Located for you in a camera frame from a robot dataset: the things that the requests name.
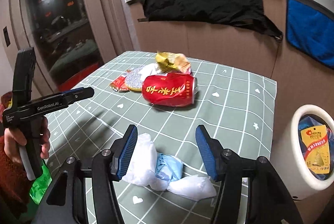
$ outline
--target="sleeve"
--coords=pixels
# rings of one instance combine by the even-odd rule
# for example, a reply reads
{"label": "sleeve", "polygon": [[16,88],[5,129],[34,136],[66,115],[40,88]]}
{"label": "sleeve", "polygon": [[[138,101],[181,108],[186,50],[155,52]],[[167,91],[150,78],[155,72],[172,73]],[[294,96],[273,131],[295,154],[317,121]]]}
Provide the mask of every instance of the sleeve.
{"label": "sleeve", "polygon": [[29,202],[29,191],[32,186],[27,179],[22,165],[13,163],[5,154],[4,137],[0,137],[0,195],[10,208],[13,215],[18,217],[26,212]]}

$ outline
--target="green checkered tablecloth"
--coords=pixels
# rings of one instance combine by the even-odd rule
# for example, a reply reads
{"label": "green checkered tablecloth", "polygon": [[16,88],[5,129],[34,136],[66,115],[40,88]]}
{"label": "green checkered tablecloth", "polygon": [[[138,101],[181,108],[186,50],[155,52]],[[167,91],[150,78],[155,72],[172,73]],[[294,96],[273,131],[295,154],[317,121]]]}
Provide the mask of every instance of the green checkered tablecloth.
{"label": "green checkered tablecloth", "polygon": [[[51,131],[47,165],[52,175],[68,156],[83,159],[110,148],[129,124],[137,126],[138,134],[149,133],[158,152],[180,158],[184,176],[206,175],[195,141],[199,124],[204,124],[224,148],[242,157],[269,157],[276,82],[229,66],[193,58],[189,61],[198,81],[193,106],[152,106],[141,93],[118,93],[110,88],[109,84],[128,68],[154,63],[155,53],[125,52],[80,82],[76,87],[93,87],[94,97],[47,116]],[[218,191],[219,183],[213,183]],[[215,198],[194,202],[123,181],[114,186],[126,224],[206,224],[216,202]],[[238,223],[245,220],[247,194],[245,178]],[[86,195],[89,224],[93,224],[96,219],[88,179]],[[137,198],[143,201],[134,202]]]}

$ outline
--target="green plastic bag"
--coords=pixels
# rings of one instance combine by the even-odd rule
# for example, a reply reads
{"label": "green plastic bag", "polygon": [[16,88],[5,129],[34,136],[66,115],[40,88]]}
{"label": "green plastic bag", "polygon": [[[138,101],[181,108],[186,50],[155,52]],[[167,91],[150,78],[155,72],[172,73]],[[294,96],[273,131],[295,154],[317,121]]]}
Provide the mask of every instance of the green plastic bag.
{"label": "green plastic bag", "polygon": [[46,189],[48,188],[48,186],[52,181],[51,174],[49,172],[49,169],[45,165],[44,161],[42,169],[43,169],[43,175],[34,181],[29,193],[30,197],[37,205],[39,205],[39,203],[41,202],[46,192]]}

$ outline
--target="crushed can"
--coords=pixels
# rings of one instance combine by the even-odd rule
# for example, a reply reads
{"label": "crushed can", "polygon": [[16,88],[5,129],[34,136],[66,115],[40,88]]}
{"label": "crushed can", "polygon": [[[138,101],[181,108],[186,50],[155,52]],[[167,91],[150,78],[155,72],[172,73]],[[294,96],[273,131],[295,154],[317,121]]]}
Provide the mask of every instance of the crushed can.
{"label": "crushed can", "polygon": [[181,107],[193,104],[197,79],[190,74],[151,75],[143,82],[143,97],[152,104]]}

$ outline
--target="glass door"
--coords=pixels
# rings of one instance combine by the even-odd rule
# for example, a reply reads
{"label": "glass door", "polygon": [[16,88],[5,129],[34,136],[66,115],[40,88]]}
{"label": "glass door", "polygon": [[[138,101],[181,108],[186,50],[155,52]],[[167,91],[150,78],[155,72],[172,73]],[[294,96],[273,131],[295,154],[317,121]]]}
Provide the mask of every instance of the glass door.
{"label": "glass door", "polygon": [[59,91],[104,63],[84,0],[20,0],[20,7],[29,42]]}

